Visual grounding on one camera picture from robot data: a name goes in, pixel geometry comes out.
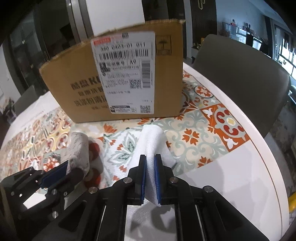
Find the floral pattern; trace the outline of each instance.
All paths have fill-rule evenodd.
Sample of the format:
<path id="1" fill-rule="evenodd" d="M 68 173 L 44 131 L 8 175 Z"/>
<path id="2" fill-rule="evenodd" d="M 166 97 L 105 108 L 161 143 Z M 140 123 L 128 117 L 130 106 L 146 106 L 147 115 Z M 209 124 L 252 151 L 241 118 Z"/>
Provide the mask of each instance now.
<path id="1" fill-rule="evenodd" d="M 85 185 L 108 187 L 125 177 L 144 124 L 161 127 L 166 145 L 177 163 L 174 175 L 211 165 L 250 138 L 226 107 L 192 75 L 183 72 L 182 109 L 169 118 L 141 118 L 94 123 L 73 123 L 59 107 L 36 120 L 0 152 L 2 178 L 29 166 L 48 171 L 57 163 L 44 154 L 69 145 L 70 132 L 92 137 L 90 172 Z M 99 159 L 102 167 L 93 166 Z"/>

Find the palm tree symbol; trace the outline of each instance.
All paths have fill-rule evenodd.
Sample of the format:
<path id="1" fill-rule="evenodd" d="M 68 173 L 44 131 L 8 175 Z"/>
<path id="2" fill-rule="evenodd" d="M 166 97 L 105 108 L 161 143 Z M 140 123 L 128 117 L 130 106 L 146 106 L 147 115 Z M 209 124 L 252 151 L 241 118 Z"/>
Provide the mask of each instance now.
<path id="1" fill-rule="evenodd" d="M 165 48 L 165 44 L 167 44 L 167 41 L 162 39 L 158 42 L 158 44 L 162 44 L 163 45 L 163 49 Z"/>

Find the gray chair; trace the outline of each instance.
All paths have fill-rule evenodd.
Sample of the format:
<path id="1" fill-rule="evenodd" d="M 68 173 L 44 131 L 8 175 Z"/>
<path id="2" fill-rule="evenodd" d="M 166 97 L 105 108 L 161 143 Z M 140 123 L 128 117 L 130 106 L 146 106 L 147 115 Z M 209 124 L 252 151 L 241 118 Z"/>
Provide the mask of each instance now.
<path id="1" fill-rule="evenodd" d="M 208 35 L 193 68 L 218 86 L 265 137 L 288 100 L 288 72 L 262 52 Z"/>
<path id="2" fill-rule="evenodd" d="M 24 94 L 15 102 L 13 105 L 14 112 L 16 116 L 22 113 L 25 109 L 27 109 L 31 104 L 33 104 L 39 95 L 37 94 L 35 87 L 32 85 L 30 86 Z"/>

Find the brown cardboard box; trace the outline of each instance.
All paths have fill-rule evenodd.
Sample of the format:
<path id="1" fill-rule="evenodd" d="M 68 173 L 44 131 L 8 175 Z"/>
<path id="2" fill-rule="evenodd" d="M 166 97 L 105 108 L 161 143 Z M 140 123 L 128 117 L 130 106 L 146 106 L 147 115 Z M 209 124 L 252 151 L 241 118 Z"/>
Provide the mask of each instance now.
<path id="1" fill-rule="evenodd" d="M 178 116 L 181 110 L 182 72 L 183 72 L 183 40 L 182 22 L 178 20 L 156 20 L 145 24 L 114 30 L 102 34 L 116 32 L 154 31 L 155 32 L 155 92 L 154 114 L 112 114 L 99 82 L 90 40 L 73 46 L 58 54 L 40 68 L 40 74 L 48 89 L 66 114 L 76 123 L 135 119 L 148 117 Z M 165 46 L 159 43 L 166 38 Z M 91 94 L 99 95 L 101 104 L 80 106 L 81 97 L 73 85 L 80 90 L 93 87 L 102 91 Z"/>

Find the metal screw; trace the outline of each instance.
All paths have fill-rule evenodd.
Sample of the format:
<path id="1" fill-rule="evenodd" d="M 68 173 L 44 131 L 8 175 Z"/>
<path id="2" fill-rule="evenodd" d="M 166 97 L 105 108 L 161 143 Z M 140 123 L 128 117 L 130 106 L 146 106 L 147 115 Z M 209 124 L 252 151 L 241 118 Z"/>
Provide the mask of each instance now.
<path id="1" fill-rule="evenodd" d="M 53 217 L 53 218 L 56 218 L 58 215 L 59 215 L 59 214 L 58 214 L 57 211 L 53 211 L 53 212 L 52 212 L 52 217 Z"/>
<path id="2" fill-rule="evenodd" d="M 205 191 L 206 192 L 212 192 L 212 191 L 214 191 L 214 188 L 211 187 L 211 186 L 205 186 Z"/>
<path id="3" fill-rule="evenodd" d="M 97 187 L 90 187 L 89 188 L 89 193 L 96 193 L 98 191 Z"/>
<path id="4" fill-rule="evenodd" d="M 123 182 L 124 182 L 124 183 L 131 183 L 132 181 L 133 181 L 133 179 L 130 178 L 130 177 L 125 177 L 125 178 L 123 179 Z"/>
<path id="5" fill-rule="evenodd" d="M 170 180 L 171 183 L 177 183 L 179 181 L 179 178 L 171 177 L 169 180 Z"/>
<path id="6" fill-rule="evenodd" d="M 52 190 L 52 195 L 56 195 L 56 194 L 57 194 L 57 190 L 56 189 Z"/>

